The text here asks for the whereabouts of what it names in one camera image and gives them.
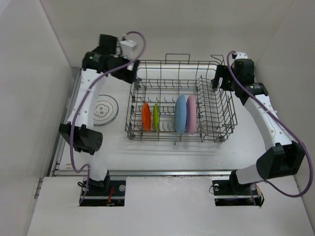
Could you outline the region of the pink plastic plate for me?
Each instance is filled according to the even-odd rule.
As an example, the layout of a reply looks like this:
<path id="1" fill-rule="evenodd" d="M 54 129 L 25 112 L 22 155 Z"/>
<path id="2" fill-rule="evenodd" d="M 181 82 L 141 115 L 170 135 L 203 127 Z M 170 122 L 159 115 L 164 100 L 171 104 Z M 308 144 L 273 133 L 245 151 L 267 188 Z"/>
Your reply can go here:
<path id="1" fill-rule="evenodd" d="M 186 107 L 186 130 L 192 135 L 196 132 L 196 99 L 193 94 L 188 97 Z"/>

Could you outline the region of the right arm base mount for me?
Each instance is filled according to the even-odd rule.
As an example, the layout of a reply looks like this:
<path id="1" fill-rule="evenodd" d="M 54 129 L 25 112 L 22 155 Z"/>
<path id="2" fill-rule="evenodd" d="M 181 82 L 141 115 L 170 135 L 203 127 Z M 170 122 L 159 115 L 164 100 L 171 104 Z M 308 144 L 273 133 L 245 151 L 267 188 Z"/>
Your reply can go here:
<path id="1" fill-rule="evenodd" d="M 217 207 L 261 207 L 265 201 L 264 195 L 255 184 L 245 184 L 233 188 L 227 179 L 213 179 L 209 192 L 214 195 Z"/>

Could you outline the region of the lime green plastic plate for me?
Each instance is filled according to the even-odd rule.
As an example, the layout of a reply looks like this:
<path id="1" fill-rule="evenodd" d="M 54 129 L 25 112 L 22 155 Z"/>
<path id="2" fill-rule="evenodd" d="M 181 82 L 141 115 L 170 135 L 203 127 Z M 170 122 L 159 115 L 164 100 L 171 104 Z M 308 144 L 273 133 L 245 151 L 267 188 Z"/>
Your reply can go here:
<path id="1" fill-rule="evenodd" d="M 153 108 L 153 125 L 156 132 L 159 132 L 159 105 L 155 103 Z"/>

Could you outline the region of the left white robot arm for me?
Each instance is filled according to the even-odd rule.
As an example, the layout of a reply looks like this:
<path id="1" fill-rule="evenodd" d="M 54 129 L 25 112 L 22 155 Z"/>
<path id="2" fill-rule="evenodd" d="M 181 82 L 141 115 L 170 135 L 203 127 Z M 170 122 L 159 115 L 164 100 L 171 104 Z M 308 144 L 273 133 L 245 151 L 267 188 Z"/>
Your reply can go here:
<path id="1" fill-rule="evenodd" d="M 75 104 L 66 123 L 61 123 L 59 133 L 69 144 L 73 170 L 88 170 L 86 187 L 93 187 L 99 195 L 110 190 L 109 171 L 98 160 L 103 134 L 94 129 L 94 112 L 100 91 L 108 77 L 128 84 L 136 79 L 140 56 L 133 56 L 137 43 L 127 39 L 101 34 L 98 46 L 86 52 L 80 69 L 80 86 Z"/>

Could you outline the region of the white plate blue line motif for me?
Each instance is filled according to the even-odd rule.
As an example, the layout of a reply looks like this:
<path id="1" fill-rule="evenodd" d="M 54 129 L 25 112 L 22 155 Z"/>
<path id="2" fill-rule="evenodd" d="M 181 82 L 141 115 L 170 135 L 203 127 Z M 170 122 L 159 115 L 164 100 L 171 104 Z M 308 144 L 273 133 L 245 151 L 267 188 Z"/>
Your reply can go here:
<path id="1" fill-rule="evenodd" d="M 117 100 L 110 96 L 101 94 L 94 110 L 94 126 L 101 127 L 113 122 L 119 113 Z"/>

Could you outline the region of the orange plastic plate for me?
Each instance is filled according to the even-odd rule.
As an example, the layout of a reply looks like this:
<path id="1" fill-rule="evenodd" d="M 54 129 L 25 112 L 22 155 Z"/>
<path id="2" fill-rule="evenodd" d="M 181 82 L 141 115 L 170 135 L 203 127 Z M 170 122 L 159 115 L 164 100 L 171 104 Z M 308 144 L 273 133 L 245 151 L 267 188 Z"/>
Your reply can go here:
<path id="1" fill-rule="evenodd" d="M 149 132 L 151 130 L 151 111 L 147 102 L 143 104 L 142 108 L 142 123 L 145 131 Z"/>

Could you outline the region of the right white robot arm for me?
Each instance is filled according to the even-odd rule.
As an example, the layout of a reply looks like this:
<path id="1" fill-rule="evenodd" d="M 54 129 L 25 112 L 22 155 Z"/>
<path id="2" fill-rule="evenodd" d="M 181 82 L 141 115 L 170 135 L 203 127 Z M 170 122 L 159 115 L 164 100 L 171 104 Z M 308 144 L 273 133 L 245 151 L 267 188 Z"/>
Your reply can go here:
<path id="1" fill-rule="evenodd" d="M 297 174 L 305 148 L 277 117 L 264 84 L 254 81 L 254 61 L 240 58 L 233 66 L 218 65 L 212 88 L 235 93 L 254 119 L 266 149 L 255 164 L 231 172 L 229 190 L 238 194 L 252 183 Z"/>

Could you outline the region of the light blue plastic plate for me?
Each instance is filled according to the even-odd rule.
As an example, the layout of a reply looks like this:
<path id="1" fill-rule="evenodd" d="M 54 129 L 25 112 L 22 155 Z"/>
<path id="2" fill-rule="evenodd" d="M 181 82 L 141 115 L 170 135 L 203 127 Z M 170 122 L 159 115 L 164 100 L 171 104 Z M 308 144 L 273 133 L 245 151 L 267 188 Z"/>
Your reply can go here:
<path id="1" fill-rule="evenodd" d="M 176 132 L 184 133 L 186 128 L 187 107 L 186 98 L 180 95 L 175 104 L 174 128 Z"/>

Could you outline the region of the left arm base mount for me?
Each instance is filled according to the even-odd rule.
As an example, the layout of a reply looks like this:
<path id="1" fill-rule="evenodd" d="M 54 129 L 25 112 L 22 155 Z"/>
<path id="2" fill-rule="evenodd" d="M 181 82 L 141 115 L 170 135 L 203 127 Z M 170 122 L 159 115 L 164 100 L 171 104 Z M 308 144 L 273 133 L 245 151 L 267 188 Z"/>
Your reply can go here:
<path id="1" fill-rule="evenodd" d="M 85 196 L 86 181 L 78 182 L 81 187 L 79 206 L 80 207 L 124 207 L 126 180 L 111 180 L 109 188 L 97 188 L 89 186 Z"/>

